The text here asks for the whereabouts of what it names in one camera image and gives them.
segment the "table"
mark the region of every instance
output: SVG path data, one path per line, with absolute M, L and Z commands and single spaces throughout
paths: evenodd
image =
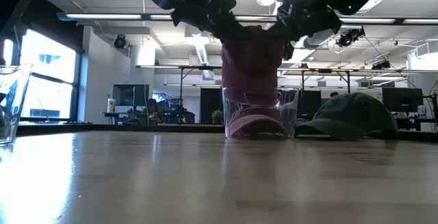
M 101 114 L 103 114 L 104 117 L 108 117 L 109 121 L 108 121 L 108 125 L 118 125 L 118 122 L 120 121 L 120 115 L 125 115 L 125 116 L 130 116 L 131 118 L 133 117 L 140 117 L 140 118 L 144 118 L 147 119 L 148 118 L 148 114 L 146 113 L 142 113 L 142 112 L 101 112 Z
M 415 129 L 416 131 L 422 130 L 422 123 L 436 123 L 435 119 L 422 119 L 422 118 L 396 118 L 398 129 Z
M 82 132 L 0 149 L 0 223 L 438 223 L 438 145 Z

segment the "potted plant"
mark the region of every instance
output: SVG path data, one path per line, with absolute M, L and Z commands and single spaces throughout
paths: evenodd
M 221 125 L 224 123 L 224 112 L 216 110 L 211 114 L 213 125 Z

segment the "window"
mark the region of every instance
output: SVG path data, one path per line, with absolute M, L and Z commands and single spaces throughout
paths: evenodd
M 20 64 L 33 64 L 33 72 L 73 83 L 76 52 L 32 30 L 23 36 Z
M 69 119 L 72 90 L 70 84 L 30 77 L 21 116 Z
M 33 64 L 22 120 L 75 119 L 72 100 L 76 100 L 77 54 L 37 32 L 23 36 L 20 64 Z
M 3 48 L 3 57 L 6 60 L 6 66 L 12 63 L 12 54 L 14 53 L 14 43 L 11 40 L 5 40 L 5 47 Z

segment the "clear plastic cup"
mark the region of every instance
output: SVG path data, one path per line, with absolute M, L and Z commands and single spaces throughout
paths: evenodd
M 293 138 L 299 89 L 222 89 L 225 136 L 243 138 L 251 133 L 283 134 Z
M 0 66 L 0 145 L 15 141 L 31 68 Z

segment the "dark green cap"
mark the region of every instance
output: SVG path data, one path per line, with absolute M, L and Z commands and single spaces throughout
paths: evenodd
M 374 97 L 360 92 L 333 97 L 312 121 L 298 125 L 296 135 L 320 132 L 341 140 L 357 140 L 372 132 L 396 134 L 394 116 Z

